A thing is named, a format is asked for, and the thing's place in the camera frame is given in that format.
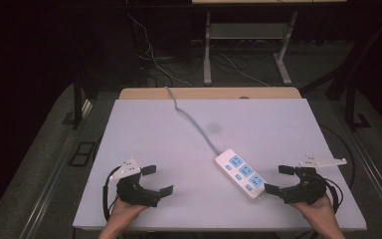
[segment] blue outlet socket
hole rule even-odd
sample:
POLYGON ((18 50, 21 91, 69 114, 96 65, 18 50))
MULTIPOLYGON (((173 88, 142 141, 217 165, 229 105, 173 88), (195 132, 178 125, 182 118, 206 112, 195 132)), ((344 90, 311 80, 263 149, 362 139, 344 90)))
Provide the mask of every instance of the blue outlet socket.
POLYGON ((264 183, 263 179, 258 174, 255 174, 254 176, 252 176, 250 178, 250 181, 257 188, 259 188, 264 183))
POLYGON ((250 168, 248 165, 244 165, 240 168, 240 172, 245 176, 245 177, 248 177, 251 175, 251 173, 253 173, 253 169, 250 168))
POLYGON ((233 156, 231 159, 229 159, 229 162, 232 163, 232 165, 234 165, 235 167, 238 167, 239 165, 241 165, 244 161, 238 157, 237 155, 233 156))

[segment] human hand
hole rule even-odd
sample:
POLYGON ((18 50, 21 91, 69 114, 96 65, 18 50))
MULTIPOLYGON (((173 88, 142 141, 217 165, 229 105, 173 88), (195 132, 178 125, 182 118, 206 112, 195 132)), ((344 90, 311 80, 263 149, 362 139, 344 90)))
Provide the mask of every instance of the human hand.
POLYGON ((115 239, 148 206, 131 205, 119 198, 113 203, 113 209, 106 225, 98 236, 99 239, 115 239))
POLYGON ((291 206, 299 210, 312 229, 325 239, 345 238, 339 228, 333 206, 327 194, 324 194, 323 197, 311 205, 305 202, 297 202, 292 203, 291 206))

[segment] gray carpet floor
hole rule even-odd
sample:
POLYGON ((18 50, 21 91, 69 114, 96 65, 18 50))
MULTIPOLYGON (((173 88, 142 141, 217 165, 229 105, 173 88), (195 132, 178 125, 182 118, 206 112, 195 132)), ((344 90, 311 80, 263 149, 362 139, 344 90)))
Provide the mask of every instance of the gray carpet floor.
MULTIPOLYGON (((231 67, 229 57, 247 75, 271 87, 282 86, 282 80, 272 53, 279 47, 275 42, 260 42, 251 49, 237 45, 212 48, 212 87, 262 87, 254 79, 240 74, 231 67)), ((201 48, 196 46, 191 62, 176 61, 168 55, 157 53, 157 62, 164 71, 178 80, 189 81, 194 87, 204 87, 201 66, 201 48)), ((348 43, 290 44, 285 63, 292 79, 292 86, 301 88, 330 72, 341 64, 351 49, 348 43)), ((171 87, 171 82, 158 70, 150 70, 150 77, 142 87, 171 87)), ((173 87, 187 87, 173 80, 173 87)), ((352 168, 355 170, 352 194, 363 213, 368 229, 345 232, 347 238, 382 238, 382 197, 364 168, 361 143, 382 175, 382 118, 368 100, 358 94, 356 112, 364 114, 369 128, 348 130, 343 121, 344 101, 329 101, 324 93, 328 83, 303 95, 308 99, 317 121, 322 125, 324 137, 332 154, 350 158, 355 163, 341 166, 349 183, 352 168)), ((92 100, 85 119, 78 129, 63 124, 67 114, 74 110, 73 87, 67 88, 55 102, 48 119, 31 145, 11 185, 0 201, 0 238, 96 238, 98 232, 74 230, 72 227, 77 207, 93 166, 93 159, 85 167, 68 166, 81 142, 98 143, 104 133, 111 107, 119 93, 101 93, 92 100)), ((300 232, 280 233, 281 238, 295 238, 300 232)), ((150 233, 147 238, 226 238, 224 234, 204 233, 150 233)), ((229 234, 228 238, 275 238, 272 234, 229 234)))

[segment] power strip switch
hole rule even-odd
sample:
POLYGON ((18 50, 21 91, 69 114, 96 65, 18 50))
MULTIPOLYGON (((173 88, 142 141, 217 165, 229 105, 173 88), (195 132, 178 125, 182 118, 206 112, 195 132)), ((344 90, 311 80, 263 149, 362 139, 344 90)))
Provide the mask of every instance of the power strip switch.
POLYGON ((215 160, 221 171, 248 199, 263 197, 266 181, 233 150, 227 149, 215 160))

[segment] person's left hand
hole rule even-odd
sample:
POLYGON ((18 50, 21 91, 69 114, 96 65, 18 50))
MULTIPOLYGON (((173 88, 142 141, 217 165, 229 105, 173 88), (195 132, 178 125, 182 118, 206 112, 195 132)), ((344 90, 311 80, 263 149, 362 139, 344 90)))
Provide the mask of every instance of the person's left hand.
POLYGON ((131 205, 121 201, 119 198, 113 203, 110 217, 99 235, 99 239, 115 239, 122 231, 138 217, 139 213, 148 206, 131 205))

